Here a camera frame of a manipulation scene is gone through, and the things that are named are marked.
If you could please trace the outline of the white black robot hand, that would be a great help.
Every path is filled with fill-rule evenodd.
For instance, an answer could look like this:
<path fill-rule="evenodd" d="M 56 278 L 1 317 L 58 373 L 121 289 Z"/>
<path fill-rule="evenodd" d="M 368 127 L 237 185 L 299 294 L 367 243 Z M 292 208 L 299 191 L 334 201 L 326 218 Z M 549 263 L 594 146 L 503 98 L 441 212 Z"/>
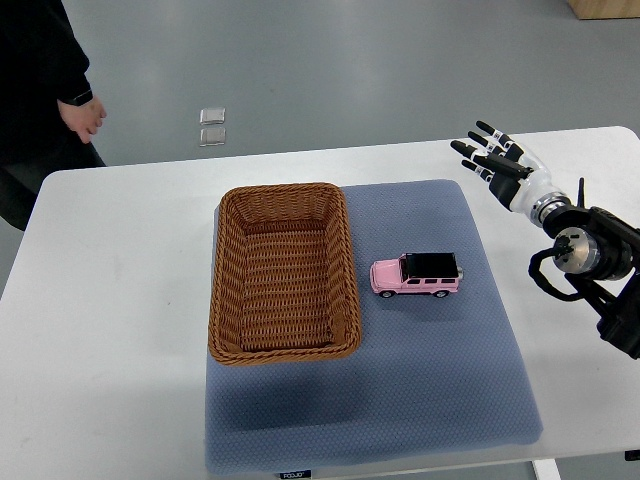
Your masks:
<path fill-rule="evenodd" d="M 570 203 L 530 149 L 483 121 L 476 126 L 481 132 L 470 131 L 468 143 L 453 140 L 450 146 L 462 155 L 461 165 L 486 182 L 503 207 L 541 226 L 552 210 Z"/>

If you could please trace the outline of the bystander hand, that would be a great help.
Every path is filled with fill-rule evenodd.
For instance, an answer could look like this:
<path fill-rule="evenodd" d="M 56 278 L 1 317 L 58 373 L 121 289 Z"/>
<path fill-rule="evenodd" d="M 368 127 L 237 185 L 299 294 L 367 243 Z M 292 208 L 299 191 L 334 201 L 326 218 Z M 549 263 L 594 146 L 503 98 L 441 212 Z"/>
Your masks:
<path fill-rule="evenodd" d="M 92 141 L 107 117 L 105 107 L 97 96 L 81 106 L 66 104 L 61 100 L 57 101 L 57 106 L 65 125 L 78 135 L 83 144 Z"/>

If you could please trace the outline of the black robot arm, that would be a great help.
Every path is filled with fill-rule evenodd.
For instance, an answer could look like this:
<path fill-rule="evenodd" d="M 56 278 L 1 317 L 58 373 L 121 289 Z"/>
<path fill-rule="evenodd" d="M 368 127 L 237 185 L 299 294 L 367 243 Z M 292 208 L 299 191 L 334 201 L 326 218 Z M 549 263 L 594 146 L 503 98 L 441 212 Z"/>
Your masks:
<path fill-rule="evenodd" d="M 639 230 L 600 207 L 550 193 L 534 204 L 532 221 L 554 240 L 531 257 L 528 274 L 548 295 L 563 302 L 586 301 L 600 316 L 600 338 L 634 360 L 639 358 Z M 575 289 L 564 293 L 541 272 L 545 259 Z"/>

